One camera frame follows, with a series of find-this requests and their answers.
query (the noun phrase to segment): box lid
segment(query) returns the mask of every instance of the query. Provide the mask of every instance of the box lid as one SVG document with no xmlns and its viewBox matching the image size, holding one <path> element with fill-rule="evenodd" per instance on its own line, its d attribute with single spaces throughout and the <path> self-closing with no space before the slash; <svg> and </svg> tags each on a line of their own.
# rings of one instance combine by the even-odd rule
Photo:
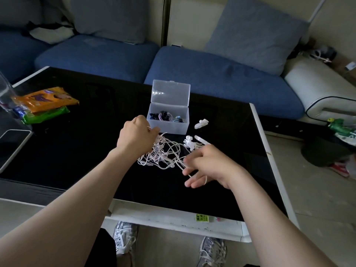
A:
<svg viewBox="0 0 356 267">
<path fill-rule="evenodd" d="M 189 106 L 190 84 L 174 81 L 154 80 L 152 85 L 151 102 Z"/>
</svg>

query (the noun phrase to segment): gray sneaker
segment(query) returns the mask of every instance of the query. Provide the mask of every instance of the gray sneaker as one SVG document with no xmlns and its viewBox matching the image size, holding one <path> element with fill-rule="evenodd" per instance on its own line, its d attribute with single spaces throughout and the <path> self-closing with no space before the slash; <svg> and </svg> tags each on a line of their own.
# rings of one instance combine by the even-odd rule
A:
<svg viewBox="0 0 356 267">
<path fill-rule="evenodd" d="M 135 249 L 137 234 L 138 225 L 119 221 L 113 232 L 113 239 L 116 244 L 116 254 L 123 255 L 130 253 L 132 255 Z"/>
<path fill-rule="evenodd" d="M 227 252 L 224 240 L 204 237 L 200 245 L 200 259 L 197 267 L 223 267 Z"/>
</svg>

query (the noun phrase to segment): hand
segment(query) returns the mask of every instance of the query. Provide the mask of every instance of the hand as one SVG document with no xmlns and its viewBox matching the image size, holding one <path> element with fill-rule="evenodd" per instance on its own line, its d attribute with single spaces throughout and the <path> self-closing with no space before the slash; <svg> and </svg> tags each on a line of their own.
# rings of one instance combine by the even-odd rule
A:
<svg viewBox="0 0 356 267">
<path fill-rule="evenodd" d="M 151 152 L 159 133 L 159 127 L 152 130 L 147 127 L 149 127 L 149 122 L 143 115 L 127 121 L 120 131 L 117 149 L 125 150 L 127 155 L 132 155 L 135 159 Z"/>
<path fill-rule="evenodd" d="M 198 188 L 217 180 L 223 187 L 229 188 L 229 179 L 241 171 L 246 171 L 235 161 L 226 156 L 213 145 L 206 145 L 195 150 L 184 158 L 187 168 L 183 170 L 183 175 L 188 175 L 194 170 L 198 170 L 192 178 L 185 182 L 186 187 Z"/>
</svg>

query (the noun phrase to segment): forearm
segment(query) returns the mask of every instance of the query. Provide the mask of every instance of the forearm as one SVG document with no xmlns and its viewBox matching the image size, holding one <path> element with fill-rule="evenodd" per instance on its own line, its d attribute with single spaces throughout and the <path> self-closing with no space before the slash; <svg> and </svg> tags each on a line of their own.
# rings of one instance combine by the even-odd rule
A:
<svg viewBox="0 0 356 267">
<path fill-rule="evenodd" d="M 229 176 L 229 187 L 263 267 L 335 266 L 288 220 L 246 170 L 235 168 Z"/>
<path fill-rule="evenodd" d="M 83 266 L 134 161 L 124 151 L 110 152 L 73 187 L 0 239 L 0 266 Z"/>
</svg>

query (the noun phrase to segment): orange package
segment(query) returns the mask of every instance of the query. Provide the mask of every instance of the orange package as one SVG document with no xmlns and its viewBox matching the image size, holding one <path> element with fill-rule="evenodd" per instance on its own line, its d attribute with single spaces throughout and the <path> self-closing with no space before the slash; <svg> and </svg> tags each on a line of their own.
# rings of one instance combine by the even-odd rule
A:
<svg viewBox="0 0 356 267">
<path fill-rule="evenodd" d="M 78 100 L 65 92 L 62 87 L 54 87 L 29 95 L 16 96 L 13 100 L 16 104 L 29 109 L 32 113 L 79 103 Z"/>
</svg>

